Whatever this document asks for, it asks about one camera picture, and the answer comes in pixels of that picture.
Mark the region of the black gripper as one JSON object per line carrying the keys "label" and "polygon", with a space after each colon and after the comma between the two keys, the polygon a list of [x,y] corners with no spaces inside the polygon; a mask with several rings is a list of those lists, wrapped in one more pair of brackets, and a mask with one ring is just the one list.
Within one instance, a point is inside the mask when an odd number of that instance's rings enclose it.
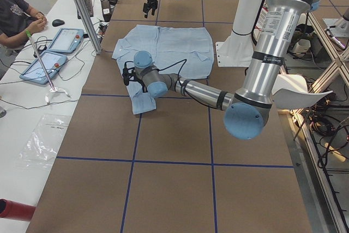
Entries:
{"label": "black gripper", "polygon": [[122,70],[122,78],[125,86],[129,86],[130,82],[136,82],[135,68],[128,68],[127,64],[125,63]]}
{"label": "black gripper", "polygon": [[151,12],[151,15],[155,15],[157,8],[158,0],[147,0],[147,2],[143,4],[144,17],[147,18],[149,12]]}

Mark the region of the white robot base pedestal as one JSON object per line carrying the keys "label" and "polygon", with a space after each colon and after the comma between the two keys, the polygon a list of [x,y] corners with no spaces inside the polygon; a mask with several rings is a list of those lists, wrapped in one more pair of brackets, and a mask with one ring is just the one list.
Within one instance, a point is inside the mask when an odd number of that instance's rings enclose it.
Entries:
{"label": "white robot base pedestal", "polygon": [[248,67],[252,54],[252,32],[262,0],[239,0],[232,32],[224,42],[216,43],[219,67]]}

